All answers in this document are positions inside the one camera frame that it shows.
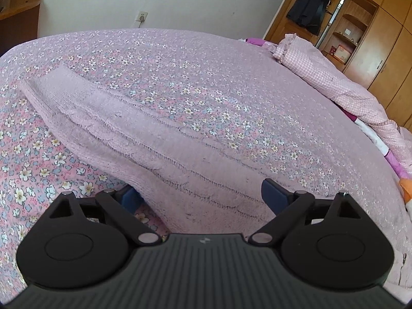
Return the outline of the pink knitted cardigan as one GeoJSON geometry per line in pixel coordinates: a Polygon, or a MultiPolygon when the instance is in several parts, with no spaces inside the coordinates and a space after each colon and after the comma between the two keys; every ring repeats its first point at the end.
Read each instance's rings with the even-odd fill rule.
{"type": "Polygon", "coordinates": [[[259,194],[268,167],[66,67],[20,89],[81,160],[138,189],[173,230],[250,234],[273,212],[259,194]]]}

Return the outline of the white plush goose toy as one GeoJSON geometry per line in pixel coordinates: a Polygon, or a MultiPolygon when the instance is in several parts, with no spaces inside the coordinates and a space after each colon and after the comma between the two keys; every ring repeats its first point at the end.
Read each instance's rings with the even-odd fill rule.
{"type": "Polygon", "coordinates": [[[412,181],[411,179],[400,179],[399,185],[401,186],[404,195],[404,203],[408,214],[412,213],[412,181]]]}

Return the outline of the pink floral bed sheet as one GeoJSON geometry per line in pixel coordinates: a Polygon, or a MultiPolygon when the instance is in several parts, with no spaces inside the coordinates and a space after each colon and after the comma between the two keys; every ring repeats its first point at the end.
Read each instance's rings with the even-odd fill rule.
{"type": "MultiPolygon", "coordinates": [[[[393,245],[386,289],[411,299],[411,219],[399,180],[348,116],[261,47],[207,33],[126,29],[49,36],[1,57],[2,302],[25,287],[16,250],[59,193],[86,198],[129,184],[81,160],[21,91],[23,81],[62,66],[266,165],[264,179],[319,198],[349,192],[393,245]]],[[[145,204],[138,217],[159,234],[194,232],[170,229],[145,204]]]]}

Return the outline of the red white box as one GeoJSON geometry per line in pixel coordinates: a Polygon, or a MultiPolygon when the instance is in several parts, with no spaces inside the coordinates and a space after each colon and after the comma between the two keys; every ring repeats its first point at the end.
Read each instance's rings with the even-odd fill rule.
{"type": "Polygon", "coordinates": [[[335,49],[333,56],[345,64],[349,60],[351,53],[345,47],[339,45],[337,49],[335,49]]]}

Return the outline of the wooden wardrobe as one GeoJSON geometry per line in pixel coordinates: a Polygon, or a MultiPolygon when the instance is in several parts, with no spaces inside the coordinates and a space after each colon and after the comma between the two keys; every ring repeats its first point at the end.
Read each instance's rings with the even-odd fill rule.
{"type": "Polygon", "coordinates": [[[278,43],[295,33],[308,40],[411,129],[411,0],[332,0],[318,36],[286,17],[295,1],[284,0],[265,39],[278,43]],[[333,56],[339,45],[351,53],[345,64],[333,56]]]}

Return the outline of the black hanging jacket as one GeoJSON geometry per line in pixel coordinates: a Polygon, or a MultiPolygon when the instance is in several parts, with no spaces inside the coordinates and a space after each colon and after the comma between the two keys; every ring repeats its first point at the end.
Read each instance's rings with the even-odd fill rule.
{"type": "Polygon", "coordinates": [[[326,14],[326,9],[332,0],[296,0],[286,17],[318,36],[326,14]]]}

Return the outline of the white wall socket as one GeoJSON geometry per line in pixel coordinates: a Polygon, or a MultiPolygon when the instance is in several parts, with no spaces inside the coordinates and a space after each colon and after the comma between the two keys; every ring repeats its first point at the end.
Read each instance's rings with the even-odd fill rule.
{"type": "Polygon", "coordinates": [[[148,12],[141,11],[141,12],[139,12],[139,14],[136,16],[136,21],[143,23],[143,22],[145,22],[145,20],[147,19],[147,16],[148,16],[148,12]]]}

